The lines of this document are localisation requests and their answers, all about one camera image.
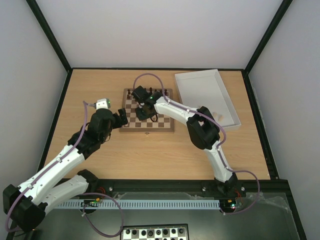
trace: black frame edge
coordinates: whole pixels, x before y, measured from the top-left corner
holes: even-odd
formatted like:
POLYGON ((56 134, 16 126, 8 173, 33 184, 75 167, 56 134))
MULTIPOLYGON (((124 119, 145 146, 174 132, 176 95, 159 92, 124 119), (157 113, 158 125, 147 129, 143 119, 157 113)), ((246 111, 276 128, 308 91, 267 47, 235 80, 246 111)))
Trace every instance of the black frame edge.
POLYGON ((49 42, 51 43, 56 55, 58 56, 58 58, 60 59, 62 65, 64 66, 65 70, 67 72, 71 71, 72 68, 64 54, 64 52, 62 51, 54 33, 52 32, 44 14, 42 13, 38 3, 36 2, 36 0, 26 0, 26 2, 28 3, 31 11, 33 12, 35 18, 37 19, 38 23, 40 24, 44 34, 46 35, 46 37, 48 38, 49 42))
POLYGON ((53 117, 53 120, 52 120, 50 131, 49 131, 48 137, 47 137, 46 142, 45 142, 45 146, 44 146, 44 149, 43 149, 43 152, 42 152, 42 157, 41 157, 37 172, 40 171, 45 166, 46 158, 47 158, 47 155, 48 155, 48 152, 49 152, 49 148, 50 148, 50 145, 51 145, 52 138, 54 137, 55 129, 56 129, 56 126, 57 126, 57 122, 58 122, 58 119, 59 119, 61 108, 62 108, 64 100, 65 100, 65 96, 66 96, 66 93, 67 93, 67 90, 68 90, 68 86, 69 86, 69 82, 70 82, 72 73, 73 73, 73 70, 71 69, 66 75, 65 82, 64 82, 64 85, 63 85, 63 88, 62 88, 62 92, 61 92, 61 95, 60 95, 60 98, 59 98, 58 105, 56 107, 56 111, 54 113, 54 117, 53 117))
POLYGON ((281 19, 287 12, 288 8, 290 7, 291 3, 293 0, 283 0, 282 3, 280 4, 278 10, 276 11, 273 19, 271 20, 268 28, 266 29, 263 37, 261 38, 258 46, 256 47, 251 59, 249 60, 247 66, 245 67, 245 71, 247 74, 250 73, 254 65, 256 64, 260 54, 263 52, 265 49, 265 46, 267 45, 269 39, 273 35, 274 31, 276 30, 277 26, 279 25, 281 19))
POLYGON ((299 217, 294 197, 291 195, 287 196, 286 199, 288 200, 289 208, 291 209, 293 221, 295 223, 296 231, 298 232, 300 240, 307 240, 307 236, 302 225, 301 219, 299 217))
POLYGON ((270 144, 268 141, 265 126, 263 124, 263 120, 260 115, 260 111, 259 111, 258 104, 256 101, 256 96, 254 94, 254 90, 252 88, 252 85, 251 85, 251 82, 249 79, 249 75, 245 70, 242 71, 241 73, 242 73, 242 77, 243 77, 243 81, 244 81, 244 86, 245 86, 245 89, 246 89, 246 92, 248 95, 248 99, 250 102, 253 118, 255 121, 255 126, 256 126, 258 135, 259 135, 259 139, 260 139, 261 147, 263 150, 266 166, 268 168, 268 172, 270 175, 270 179, 278 179, 279 174, 278 174, 277 166, 276 166, 276 163, 275 163, 275 160, 274 160, 271 148, 270 148, 270 144))
POLYGON ((217 69, 218 71, 243 71, 243 68, 197 68, 197 67, 74 67, 75 70, 146 70, 146 71, 204 71, 217 69))

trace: dark square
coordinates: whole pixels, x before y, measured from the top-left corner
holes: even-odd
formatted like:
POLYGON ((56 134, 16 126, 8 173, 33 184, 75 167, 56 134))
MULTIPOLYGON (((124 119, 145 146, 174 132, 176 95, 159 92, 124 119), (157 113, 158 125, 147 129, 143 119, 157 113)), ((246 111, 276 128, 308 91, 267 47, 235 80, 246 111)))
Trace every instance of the dark square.
POLYGON ((147 235, 148 238, 154 237, 155 236, 155 230, 154 229, 148 230, 146 235, 147 235))
POLYGON ((131 231, 131 239, 139 239, 139 230, 131 231))
POLYGON ((178 228, 178 237, 185 237, 185 236, 186 236, 186 229, 184 227, 178 228))

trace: black corner post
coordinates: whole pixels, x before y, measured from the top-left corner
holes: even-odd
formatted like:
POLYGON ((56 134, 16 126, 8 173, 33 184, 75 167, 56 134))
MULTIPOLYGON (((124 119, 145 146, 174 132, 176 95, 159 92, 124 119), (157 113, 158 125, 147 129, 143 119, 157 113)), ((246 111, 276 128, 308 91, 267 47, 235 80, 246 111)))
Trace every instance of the black corner post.
POLYGON ((63 53, 54 33, 52 32, 47 20, 45 19, 45 16, 43 15, 38 3, 36 0, 26 0, 28 3, 30 9, 32 10, 35 18, 38 20, 42 30, 44 31, 46 37, 48 38, 49 42, 51 43, 55 53, 59 57, 62 65, 64 66, 66 72, 70 72, 72 70, 65 54, 63 53))
POLYGON ((254 67, 256 61, 258 60, 260 54, 264 50, 265 46, 267 45, 269 39, 271 38, 272 34, 276 30, 277 26, 279 25, 281 19, 285 15, 286 11, 288 10, 290 4, 293 0, 283 0, 281 5, 279 6, 278 10, 276 11, 270 25, 266 29, 261 41, 259 42, 258 46, 256 47, 249 63, 245 68, 245 74, 248 75, 252 68, 254 67))
POLYGON ((252 114, 253 114, 253 118, 254 118, 254 122, 255 122, 255 126, 259 135, 259 139, 260 139, 260 143, 261 143, 261 147, 262 147, 262 151, 263 151, 263 155, 265 158, 265 162, 266 162, 266 166, 268 168, 268 172, 270 175, 270 179, 279 179, 279 174, 277 171, 277 166, 274 160, 274 157, 272 155, 271 152, 271 148, 269 145, 269 141, 268 141, 268 137, 266 134, 266 130, 265 130, 265 126, 263 123, 263 120, 261 118, 260 115, 260 111, 258 108, 258 104, 256 101, 256 97, 255 97, 255 93, 254 90, 252 88, 250 79, 249 79, 249 75, 246 73, 245 70, 242 71, 242 77, 244 80, 244 86, 248 95, 248 99, 250 102, 250 106, 252 109, 252 114))

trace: wooden chessboard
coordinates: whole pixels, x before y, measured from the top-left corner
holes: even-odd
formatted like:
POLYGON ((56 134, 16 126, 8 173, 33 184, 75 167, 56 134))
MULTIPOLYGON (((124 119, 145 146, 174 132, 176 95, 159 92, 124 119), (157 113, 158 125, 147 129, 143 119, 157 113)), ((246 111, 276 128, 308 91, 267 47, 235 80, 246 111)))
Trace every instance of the wooden chessboard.
MULTIPOLYGON (((174 133, 175 132, 175 122, 174 119, 163 115, 158 114, 158 121, 152 122, 150 118, 147 120, 140 121, 136 116, 135 109, 139 104, 135 101, 132 95, 128 96, 128 90, 132 93, 132 88, 125 88, 123 90, 123 100, 122 107, 125 108, 126 117, 128 119, 128 124, 122 126, 119 131, 121 133, 174 133)), ((173 98, 172 89, 167 89, 167 96, 173 98)))

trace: black metal frame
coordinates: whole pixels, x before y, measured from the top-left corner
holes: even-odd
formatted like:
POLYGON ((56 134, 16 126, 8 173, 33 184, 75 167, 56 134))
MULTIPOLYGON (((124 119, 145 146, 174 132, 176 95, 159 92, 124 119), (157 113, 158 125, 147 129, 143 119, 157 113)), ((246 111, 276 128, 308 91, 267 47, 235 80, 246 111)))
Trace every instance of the black metal frame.
MULTIPOLYGON (((42 14, 36 0, 26 0, 29 4, 32 12, 34 13, 36 19, 38 20, 40 26, 42 27, 45 35, 50 41, 53 49, 58 55, 61 63, 63 64, 65 70, 67 71, 67 77, 63 86, 63 90, 60 96, 60 100, 52 121, 52 125, 50 128, 50 132, 43 150, 42 158, 39 163, 39 168, 43 168, 47 154, 49 151, 49 147, 54 135, 54 131, 58 122, 59 114, 64 102, 64 98, 68 89, 68 85, 72 76, 73 69, 101 69, 101 70, 183 70, 183 71, 201 71, 208 70, 213 68, 131 68, 131 67, 74 67, 71 68, 68 63, 62 49, 60 48, 58 41, 56 40, 53 32, 51 31, 48 22, 46 21, 44 15, 42 14)), ((218 68, 220 71, 241 71, 245 88, 247 91, 248 99, 250 102, 250 106, 252 109, 254 121, 256 124, 257 132, 259 135, 259 139, 261 142, 262 150, 264 153, 266 165, 270 174, 271 180, 260 180, 261 191, 265 193, 285 193, 290 209, 292 210, 292 215, 294 218, 294 222, 299 234, 300 239, 305 240, 306 235, 299 218, 299 214, 297 211, 297 207, 295 201, 292 196, 292 192, 290 190, 290 186, 287 180, 279 179, 279 174, 276 168, 276 164, 270 149, 270 145, 268 142, 268 138, 266 135, 266 131, 264 128, 264 124, 258 109, 257 101, 253 92, 253 88, 251 86, 251 82, 249 79, 249 73, 258 60, 260 54, 264 50, 267 45, 269 39, 274 33, 276 27, 280 23, 287 9, 293 0, 283 0, 280 7, 278 8, 275 16, 273 17, 270 25, 268 26, 265 34, 263 35, 260 43, 258 44, 256 50, 254 51, 250 61, 248 62, 245 69, 237 69, 237 68, 218 68)), ((100 179, 99 186, 104 186, 104 188, 109 191, 109 187, 112 187, 112 192, 108 192, 110 195, 113 193, 128 193, 128 192, 152 192, 152 193, 189 193, 191 195, 198 195, 203 197, 215 197, 216 199, 227 199, 232 197, 231 195, 222 196, 216 191, 206 190, 203 191, 204 187, 206 189, 210 189, 208 186, 212 184, 211 180, 112 180, 112 179, 100 179)), ((244 187, 246 192, 257 192, 257 183, 255 180, 239 180, 238 187, 244 187)), ((7 236, 7 240, 12 240, 14 234, 9 233, 7 236)))

